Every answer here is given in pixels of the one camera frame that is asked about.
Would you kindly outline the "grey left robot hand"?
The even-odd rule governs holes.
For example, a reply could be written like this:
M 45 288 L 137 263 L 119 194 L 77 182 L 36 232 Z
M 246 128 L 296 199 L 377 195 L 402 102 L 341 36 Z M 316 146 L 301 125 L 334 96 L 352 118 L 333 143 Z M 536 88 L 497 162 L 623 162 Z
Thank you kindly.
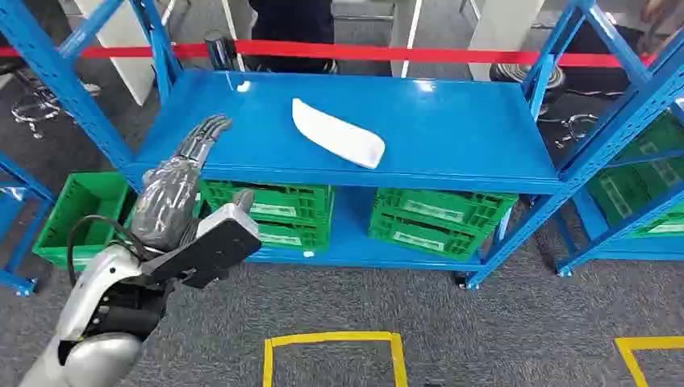
M 170 158 L 144 174 L 144 190 L 131 220 L 131 232 L 143 245 L 163 252 L 179 246 L 192 219 L 202 168 L 212 146 L 231 123 L 222 114 L 204 119 Z

